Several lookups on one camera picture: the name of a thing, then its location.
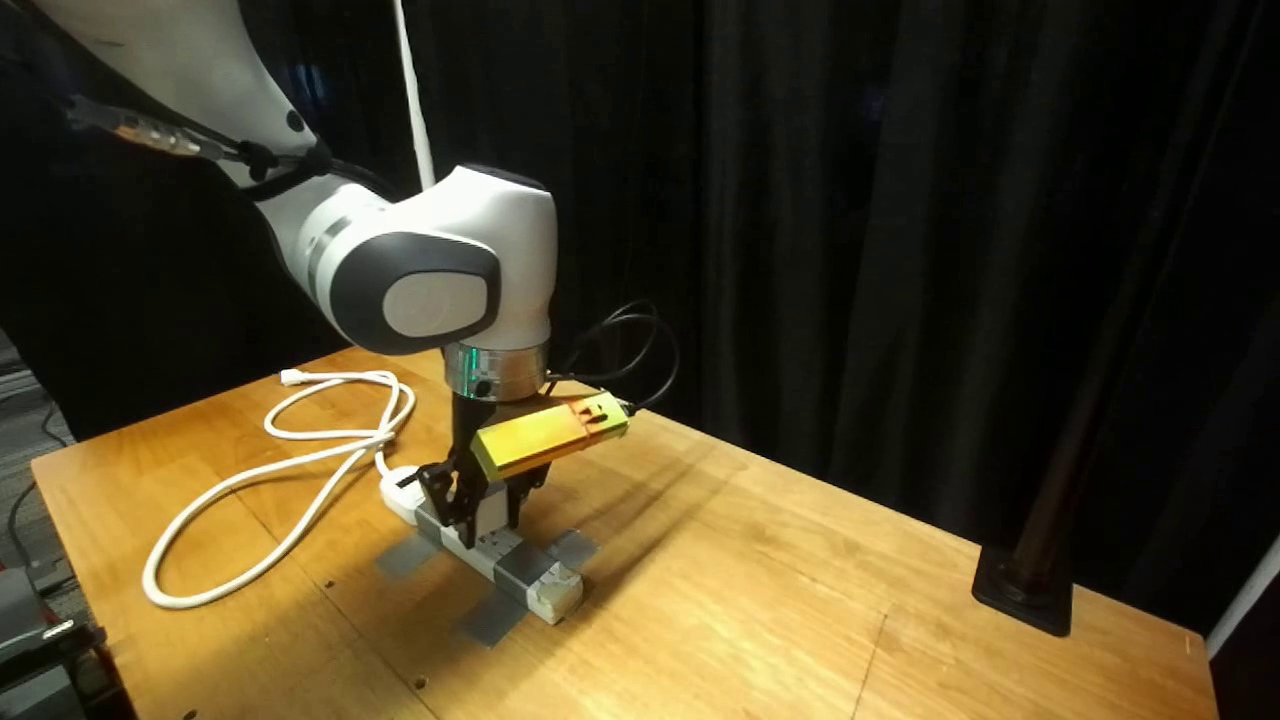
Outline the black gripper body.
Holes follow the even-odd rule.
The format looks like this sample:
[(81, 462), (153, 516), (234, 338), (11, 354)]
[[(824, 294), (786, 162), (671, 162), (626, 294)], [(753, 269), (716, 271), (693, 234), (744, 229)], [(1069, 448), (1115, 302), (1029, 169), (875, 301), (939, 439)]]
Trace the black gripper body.
[(506, 482), (510, 492), (530, 492), (548, 474), (522, 417), (537, 401), (493, 402), (493, 401), (450, 401), (450, 454), (466, 482)]

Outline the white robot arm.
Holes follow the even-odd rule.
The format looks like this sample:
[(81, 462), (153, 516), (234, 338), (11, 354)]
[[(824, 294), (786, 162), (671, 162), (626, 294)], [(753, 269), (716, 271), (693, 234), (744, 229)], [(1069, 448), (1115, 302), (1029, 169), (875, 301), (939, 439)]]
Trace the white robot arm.
[(379, 194), (271, 80), (241, 0), (33, 0), (33, 10), (153, 100), (153, 110), (74, 107), (121, 140), (210, 160), (344, 338), (379, 354), (441, 346), (461, 402), (540, 390), (557, 290), (548, 186), (457, 162), (407, 200)]

